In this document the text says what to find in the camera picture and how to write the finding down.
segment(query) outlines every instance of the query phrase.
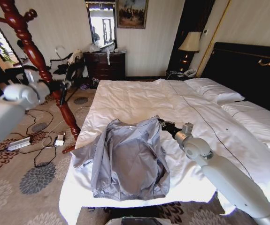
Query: table lamp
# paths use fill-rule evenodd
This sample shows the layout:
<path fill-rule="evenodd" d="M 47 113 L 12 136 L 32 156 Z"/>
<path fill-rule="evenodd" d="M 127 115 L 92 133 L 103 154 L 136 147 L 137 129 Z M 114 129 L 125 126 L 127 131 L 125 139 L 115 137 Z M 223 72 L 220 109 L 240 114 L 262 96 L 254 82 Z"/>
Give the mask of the table lamp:
<path fill-rule="evenodd" d="M 200 50 L 200 38 L 201 32 L 189 32 L 182 45 L 178 48 L 186 52 L 185 56 L 180 60 L 180 71 L 185 72 L 189 68 L 194 53 Z"/>

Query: picture frame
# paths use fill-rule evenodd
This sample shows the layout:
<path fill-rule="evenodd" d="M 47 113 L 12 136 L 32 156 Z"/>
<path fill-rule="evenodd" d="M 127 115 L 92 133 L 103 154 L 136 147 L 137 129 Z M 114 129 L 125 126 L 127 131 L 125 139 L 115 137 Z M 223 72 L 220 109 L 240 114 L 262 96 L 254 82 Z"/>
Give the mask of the picture frame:
<path fill-rule="evenodd" d="M 145 29 L 148 0 L 116 0 L 117 28 Z"/>

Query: white pillow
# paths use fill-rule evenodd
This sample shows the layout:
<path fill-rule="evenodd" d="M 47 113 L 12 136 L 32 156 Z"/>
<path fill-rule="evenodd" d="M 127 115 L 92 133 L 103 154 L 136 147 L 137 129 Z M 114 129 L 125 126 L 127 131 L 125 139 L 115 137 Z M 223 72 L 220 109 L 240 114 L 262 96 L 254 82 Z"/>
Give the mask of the white pillow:
<path fill-rule="evenodd" d="M 239 93 L 208 78 L 195 78 L 186 80 L 185 83 L 206 99 L 219 105 L 244 100 Z"/>
<path fill-rule="evenodd" d="M 270 111 L 251 102 L 221 106 L 270 150 Z"/>

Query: white duvet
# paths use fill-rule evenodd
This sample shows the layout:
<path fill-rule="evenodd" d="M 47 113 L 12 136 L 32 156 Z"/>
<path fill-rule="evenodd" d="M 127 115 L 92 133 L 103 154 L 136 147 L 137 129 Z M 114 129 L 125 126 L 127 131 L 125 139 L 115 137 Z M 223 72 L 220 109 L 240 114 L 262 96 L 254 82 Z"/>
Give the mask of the white duvet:
<path fill-rule="evenodd" d="M 183 123 L 193 123 L 193 136 L 206 140 L 212 150 L 251 177 L 270 201 L 270 152 L 266 146 L 217 104 L 204 99 L 181 81 L 101 81 L 76 148 L 92 142 L 113 119 L 137 123 L 155 115 L 174 121 L 179 128 Z M 208 202 L 216 188 L 200 167 L 185 156 L 168 132 L 162 131 L 160 139 L 170 169 L 170 190 L 165 198 L 122 202 L 93 198 L 90 186 L 92 164 L 78 169 L 70 164 L 59 202 L 67 222 L 75 224 L 84 206 L 125 208 L 173 201 Z M 79 169 L 86 170 L 86 176 L 79 173 Z M 218 198 L 226 213 L 234 209 L 221 194 Z"/>

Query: floral carpet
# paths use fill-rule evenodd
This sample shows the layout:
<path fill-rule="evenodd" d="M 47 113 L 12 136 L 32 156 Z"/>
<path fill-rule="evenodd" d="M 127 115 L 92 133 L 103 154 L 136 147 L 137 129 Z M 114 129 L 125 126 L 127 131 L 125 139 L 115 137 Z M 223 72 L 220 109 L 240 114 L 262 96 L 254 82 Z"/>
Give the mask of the floral carpet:
<path fill-rule="evenodd" d="M 71 96 L 68 105 L 80 127 L 94 95 L 95 90 L 68 91 L 67 96 Z M 43 104 L 27 111 L 13 133 L 0 143 L 0 225 L 67 224 L 59 212 L 58 203 L 71 156 L 62 154 L 62 150 L 75 144 L 75 140 L 65 122 L 58 125 L 61 121 L 55 99 L 48 96 Z M 66 133 L 64 146 L 50 146 L 63 132 Z M 11 142 L 27 136 L 31 137 L 31 145 L 15 151 L 6 150 Z M 103 225 L 111 218 L 122 216 L 169 218 L 172 223 L 180 225 L 256 224 L 240 210 L 228 216 L 221 216 L 223 212 L 214 195 L 208 203 L 173 202 L 133 209 L 82 208 L 77 224 Z"/>

